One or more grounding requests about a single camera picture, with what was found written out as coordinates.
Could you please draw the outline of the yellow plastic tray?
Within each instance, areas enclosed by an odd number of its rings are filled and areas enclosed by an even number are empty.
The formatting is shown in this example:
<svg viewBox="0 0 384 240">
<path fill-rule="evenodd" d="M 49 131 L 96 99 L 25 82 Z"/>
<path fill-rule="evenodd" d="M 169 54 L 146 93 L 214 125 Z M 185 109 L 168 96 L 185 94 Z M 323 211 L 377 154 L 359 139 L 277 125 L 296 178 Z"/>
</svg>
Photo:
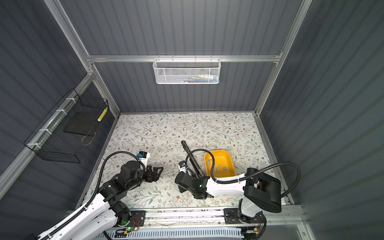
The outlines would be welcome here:
<svg viewBox="0 0 384 240">
<path fill-rule="evenodd" d="M 226 178 L 226 177 L 234 177 L 236 176 L 236 171 L 233 165 L 233 161 L 231 155 L 226 150 L 213 150 L 211 151 L 212 155 L 215 158 L 215 167 L 214 167 L 214 177 L 215 178 Z M 213 162 L 211 162 L 212 156 L 208 153 L 205 154 L 204 162 L 206 166 L 207 176 L 211 176 L 211 168 L 213 166 Z"/>
</svg>

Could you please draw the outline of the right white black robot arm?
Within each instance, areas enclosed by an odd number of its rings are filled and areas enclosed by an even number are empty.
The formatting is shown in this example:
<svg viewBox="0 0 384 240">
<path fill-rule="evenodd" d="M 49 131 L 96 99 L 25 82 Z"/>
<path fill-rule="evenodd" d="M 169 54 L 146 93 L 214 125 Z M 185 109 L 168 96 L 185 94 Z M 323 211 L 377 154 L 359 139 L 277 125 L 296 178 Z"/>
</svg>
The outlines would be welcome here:
<svg viewBox="0 0 384 240">
<path fill-rule="evenodd" d="M 257 169 L 248 168 L 245 174 L 215 181 L 211 177 L 197 179 L 180 172 L 175 183 L 182 192 L 189 191 L 198 200 L 222 195 L 241 196 L 236 217 L 243 223 L 250 223 L 252 220 L 260 220 L 264 212 L 282 211 L 280 180 L 263 172 L 247 180 L 240 180 L 256 172 Z"/>
</svg>

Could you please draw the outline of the black stapler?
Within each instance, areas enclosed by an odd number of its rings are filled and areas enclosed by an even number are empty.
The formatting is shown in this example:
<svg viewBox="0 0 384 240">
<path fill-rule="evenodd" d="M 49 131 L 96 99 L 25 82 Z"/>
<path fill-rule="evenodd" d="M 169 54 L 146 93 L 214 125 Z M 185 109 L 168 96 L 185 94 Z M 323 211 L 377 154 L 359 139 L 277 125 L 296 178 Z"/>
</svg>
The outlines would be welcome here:
<svg viewBox="0 0 384 240">
<path fill-rule="evenodd" d="M 192 166 L 193 166 L 193 169 L 195 170 L 196 177 L 197 177 L 198 179 L 203 178 L 205 175 L 204 175 L 202 169 L 200 168 L 200 166 L 199 166 L 197 160 L 195 159 L 194 155 L 191 154 L 191 150 L 190 150 L 190 148 L 188 147 L 187 143 L 186 143 L 185 141 L 182 141 L 181 144 L 182 144 L 184 150 L 187 152 L 187 154 L 188 154 L 189 157 L 190 157 L 190 162 L 191 162 L 191 164 L 192 164 Z"/>
</svg>

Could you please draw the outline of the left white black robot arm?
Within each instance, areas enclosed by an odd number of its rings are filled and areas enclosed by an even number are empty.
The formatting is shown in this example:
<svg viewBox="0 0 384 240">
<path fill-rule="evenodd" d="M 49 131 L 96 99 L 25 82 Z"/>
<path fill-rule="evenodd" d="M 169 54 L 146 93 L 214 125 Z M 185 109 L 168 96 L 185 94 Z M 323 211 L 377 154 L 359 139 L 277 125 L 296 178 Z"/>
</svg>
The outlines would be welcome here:
<svg viewBox="0 0 384 240">
<path fill-rule="evenodd" d="M 163 170 L 163 167 L 146 166 L 141 161 L 127 162 L 120 173 L 105 182 L 85 204 L 50 229 L 27 239 L 91 240 L 115 225 L 129 226 L 133 217 L 121 199 L 143 182 L 159 180 Z"/>
</svg>

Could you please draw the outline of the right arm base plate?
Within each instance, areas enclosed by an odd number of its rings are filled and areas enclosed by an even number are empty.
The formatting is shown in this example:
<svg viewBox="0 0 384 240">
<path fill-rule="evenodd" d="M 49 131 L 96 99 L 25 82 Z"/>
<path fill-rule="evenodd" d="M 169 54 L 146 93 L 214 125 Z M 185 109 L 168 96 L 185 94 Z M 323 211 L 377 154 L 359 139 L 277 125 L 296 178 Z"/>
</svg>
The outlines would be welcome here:
<svg viewBox="0 0 384 240">
<path fill-rule="evenodd" d="M 225 223 L 227 225 L 234 225 L 234 224 L 264 224 L 266 223 L 266 218 L 263 215 L 263 212 L 257 213 L 254 217 L 248 217 L 246 215 L 243 215 L 240 213 L 239 209 L 236 208 L 225 208 L 224 211 L 224 218 Z"/>
</svg>

